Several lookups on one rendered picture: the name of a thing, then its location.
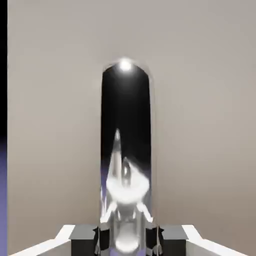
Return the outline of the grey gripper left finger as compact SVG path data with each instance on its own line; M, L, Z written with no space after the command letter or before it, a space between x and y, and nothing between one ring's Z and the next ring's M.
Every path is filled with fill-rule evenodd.
M10 256L96 256L97 233L95 225L65 224L56 237Z

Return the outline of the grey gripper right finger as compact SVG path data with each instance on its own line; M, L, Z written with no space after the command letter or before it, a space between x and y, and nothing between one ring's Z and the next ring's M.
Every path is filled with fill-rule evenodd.
M201 236L192 224L160 225L161 256L247 256Z

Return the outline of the beige cabinet door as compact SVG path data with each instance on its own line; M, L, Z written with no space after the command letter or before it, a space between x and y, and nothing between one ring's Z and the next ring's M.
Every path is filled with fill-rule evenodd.
M152 77L157 219L256 256L256 0L8 0L8 253L99 217L100 89Z

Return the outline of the curved shiny metal door handle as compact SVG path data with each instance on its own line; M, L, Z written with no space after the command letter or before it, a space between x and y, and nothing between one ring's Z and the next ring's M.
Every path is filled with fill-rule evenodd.
M160 256L156 167L153 79L123 56L102 72L98 256Z

